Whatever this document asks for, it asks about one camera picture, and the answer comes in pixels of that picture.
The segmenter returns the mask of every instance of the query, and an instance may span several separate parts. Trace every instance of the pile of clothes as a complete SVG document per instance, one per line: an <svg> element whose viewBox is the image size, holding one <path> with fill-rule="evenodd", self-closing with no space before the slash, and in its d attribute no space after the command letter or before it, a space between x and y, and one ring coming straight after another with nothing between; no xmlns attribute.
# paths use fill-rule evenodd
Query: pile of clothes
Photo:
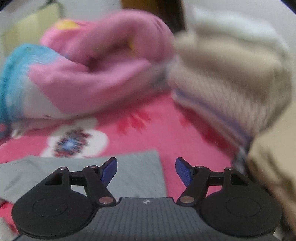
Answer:
<svg viewBox="0 0 296 241"><path fill-rule="evenodd" d="M153 14L121 10L95 21L61 20L7 58L0 139L16 126L92 114L165 87L173 34Z"/></svg>
<svg viewBox="0 0 296 241"><path fill-rule="evenodd" d="M292 95L287 47L266 22L194 10L194 30L175 39L168 81L173 99L224 137L245 146L270 126Z"/></svg>

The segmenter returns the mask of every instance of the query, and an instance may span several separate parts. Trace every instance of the wall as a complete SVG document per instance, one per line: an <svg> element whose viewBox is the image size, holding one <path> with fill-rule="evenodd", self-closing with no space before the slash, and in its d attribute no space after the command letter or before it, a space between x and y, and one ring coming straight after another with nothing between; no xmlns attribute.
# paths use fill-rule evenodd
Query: wall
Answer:
<svg viewBox="0 0 296 241"><path fill-rule="evenodd" d="M58 0L64 6L64 17L95 20L102 15L121 8L120 0ZM13 0L0 12L0 33L21 18L35 12L45 0ZM0 43L0 69L4 62Z"/></svg>
<svg viewBox="0 0 296 241"><path fill-rule="evenodd" d="M265 19L283 36L290 46L294 61L296 60L296 15L280 0L183 0L183 4L187 26L192 21L193 5L210 10L236 11Z"/></svg>

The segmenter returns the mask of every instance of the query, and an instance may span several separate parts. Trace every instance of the blue gripper pad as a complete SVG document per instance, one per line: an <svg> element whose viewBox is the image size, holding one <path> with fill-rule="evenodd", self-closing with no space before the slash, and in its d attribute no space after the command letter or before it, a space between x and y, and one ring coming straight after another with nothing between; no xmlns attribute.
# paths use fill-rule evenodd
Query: blue gripper pad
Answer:
<svg viewBox="0 0 296 241"><path fill-rule="evenodd" d="M101 181L107 187L111 182L112 178L117 172L117 160L116 158L110 158L101 168L103 169L103 175Z"/></svg>
<svg viewBox="0 0 296 241"><path fill-rule="evenodd" d="M178 176L181 178L185 187L187 187L191 183L192 177L190 174L190 169L185 166L185 164L182 162L180 158L176 159L176 172Z"/></svg>

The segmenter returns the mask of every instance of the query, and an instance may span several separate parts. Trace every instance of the pink blanket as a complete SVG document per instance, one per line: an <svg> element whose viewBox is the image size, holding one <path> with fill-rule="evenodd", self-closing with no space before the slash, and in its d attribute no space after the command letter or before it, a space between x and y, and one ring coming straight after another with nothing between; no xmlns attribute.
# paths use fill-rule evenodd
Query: pink blanket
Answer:
<svg viewBox="0 0 296 241"><path fill-rule="evenodd" d="M82 132L88 145L81 153L65 153L57 148L65 135ZM0 147L0 162L9 162L27 155L95 157L155 149L163 166L168 196L177 198L185 189L175 172L175 160L181 156L191 165L203 165L212 171L230 166L233 149L196 114L180 109L170 94L145 100L124 109L112 110L70 121L58 127L35 130ZM210 192L218 190L213 187ZM0 208L0 217L13 225L12 205Z"/></svg>

